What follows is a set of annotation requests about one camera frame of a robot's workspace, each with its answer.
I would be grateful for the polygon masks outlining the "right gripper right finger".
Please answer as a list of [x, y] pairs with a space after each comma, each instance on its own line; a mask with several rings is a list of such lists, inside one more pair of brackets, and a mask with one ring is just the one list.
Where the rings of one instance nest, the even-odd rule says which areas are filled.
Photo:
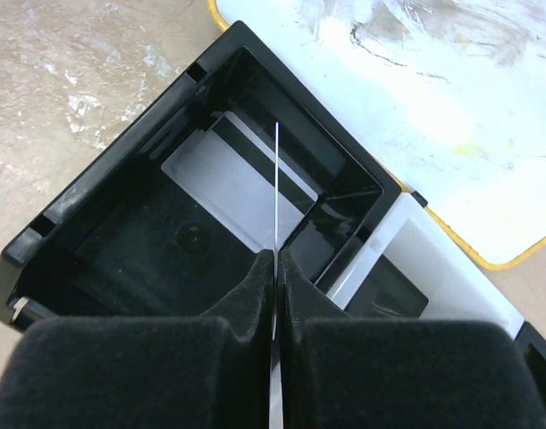
[[546, 428], [517, 344], [480, 321], [374, 320], [339, 309], [278, 256], [288, 428]]

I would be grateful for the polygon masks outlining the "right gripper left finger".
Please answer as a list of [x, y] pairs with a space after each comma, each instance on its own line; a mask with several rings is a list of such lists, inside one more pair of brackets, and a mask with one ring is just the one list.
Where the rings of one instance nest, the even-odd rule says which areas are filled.
[[193, 317], [54, 317], [0, 379], [0, 428], [266, 428], [273, 254]]

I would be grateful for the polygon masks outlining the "white card with magnetic stripe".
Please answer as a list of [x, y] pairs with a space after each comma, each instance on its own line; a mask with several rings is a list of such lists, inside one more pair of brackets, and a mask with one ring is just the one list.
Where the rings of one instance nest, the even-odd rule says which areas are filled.
[[[272, 191], [274, 152], [236, 114], [226, 113], [209, 129], [209, 155], [229, 186]], [[304, 214], [318, 199], [310, 175], [297, 162], [279, 155], [279, 191], [288, 204]]]

